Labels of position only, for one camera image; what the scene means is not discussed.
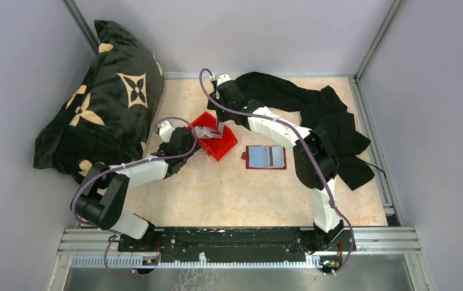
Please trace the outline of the red leather card holder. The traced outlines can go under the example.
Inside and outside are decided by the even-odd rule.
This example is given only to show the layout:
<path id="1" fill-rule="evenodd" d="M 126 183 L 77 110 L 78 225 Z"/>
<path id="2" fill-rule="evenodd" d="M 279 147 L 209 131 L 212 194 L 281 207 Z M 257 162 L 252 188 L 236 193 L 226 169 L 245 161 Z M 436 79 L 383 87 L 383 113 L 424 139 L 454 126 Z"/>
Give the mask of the red leather card holder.
<path id="1" fill-rule="evenodd" d="M 245 161 L 245 167 L 247 169 L 256 170 L 285 170 L 287 168 L 286 156 L 285 156 L 285 167 L 283 169 L 270 169 L 267 166 L 267 147 L 276 146 L 260 146 L 260 145 L 248 145 L 245 151 L 242 153 L 241 158 Z"/>

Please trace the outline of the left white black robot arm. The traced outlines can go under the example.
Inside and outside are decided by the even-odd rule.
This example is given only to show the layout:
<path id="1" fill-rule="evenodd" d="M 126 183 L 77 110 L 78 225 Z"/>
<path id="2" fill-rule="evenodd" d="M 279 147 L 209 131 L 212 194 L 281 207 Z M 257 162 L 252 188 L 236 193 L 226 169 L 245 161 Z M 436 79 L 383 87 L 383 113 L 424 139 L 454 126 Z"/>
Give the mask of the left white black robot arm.
<path id="1" fill-rule="evenodd" d="M 114 166 L 93 165 L 70 205 L 75 217 L 101 230 L 132 238 L 142 251 L 152 249 L 156 243 L 155 226 L 125 210 L 126 196 L 139 186 L 177 174 L 198 149 L 191 128 L 177 127 L 163 138 L 158 151 L 145 159 Z"/>

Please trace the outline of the red plastic bin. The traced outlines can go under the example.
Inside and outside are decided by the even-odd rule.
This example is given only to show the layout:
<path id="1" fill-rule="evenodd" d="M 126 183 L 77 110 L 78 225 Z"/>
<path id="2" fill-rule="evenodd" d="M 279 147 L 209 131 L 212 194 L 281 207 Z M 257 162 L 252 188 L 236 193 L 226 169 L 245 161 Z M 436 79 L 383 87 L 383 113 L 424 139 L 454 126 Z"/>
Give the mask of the red plastic bin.
<path id="1" fill-rule="evenodd" d="M 218 120 L 209 112 L 203 112 L 191 122 L 191 125 L 194 128 L 208 127 L 211 132 L 221 132 L 222 136 L 220 138 L 207 138 L 208 135 L 200 134 L 196 138 L 198 145 L 204 152 L 216 161 L 220 161 L 238 143 L 237 138 L 228 126 L 223 125 L 222 131 L 218 130 Z"/>

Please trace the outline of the white credit card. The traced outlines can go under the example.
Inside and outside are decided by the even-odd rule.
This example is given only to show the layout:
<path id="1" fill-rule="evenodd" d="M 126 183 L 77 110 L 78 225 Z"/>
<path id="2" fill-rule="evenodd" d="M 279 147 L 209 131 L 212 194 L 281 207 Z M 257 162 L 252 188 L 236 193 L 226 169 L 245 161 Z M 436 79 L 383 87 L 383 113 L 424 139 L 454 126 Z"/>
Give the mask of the white credit card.
<path id="1" fill-rule="evenodd" d="M 285 167 L 285 154 L 283 147 L 267 147 L 267 166 L 270 169 L 283 169 Z"/>

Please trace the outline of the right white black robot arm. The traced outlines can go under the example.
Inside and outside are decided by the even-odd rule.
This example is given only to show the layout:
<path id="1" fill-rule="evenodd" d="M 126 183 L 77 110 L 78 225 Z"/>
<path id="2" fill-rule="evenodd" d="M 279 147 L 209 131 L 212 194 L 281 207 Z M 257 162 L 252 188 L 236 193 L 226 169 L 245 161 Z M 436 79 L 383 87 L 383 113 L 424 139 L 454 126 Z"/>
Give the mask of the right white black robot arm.
<path id="1" fill-rule="evenodd" d="M 296 176 L 311 190 L 316 243 L 324 250 L 334 248 L 344 229 L 344 220 L 336 208 L 339 159 L 328 133 L 320 127 L 296 125 L 259 101 L 246 100 L 229 75 L 212 77 L 210 82 L 215 94 L 209 100 L 215 105 L 219 122 L 233 121 L 293 152 Z"/>

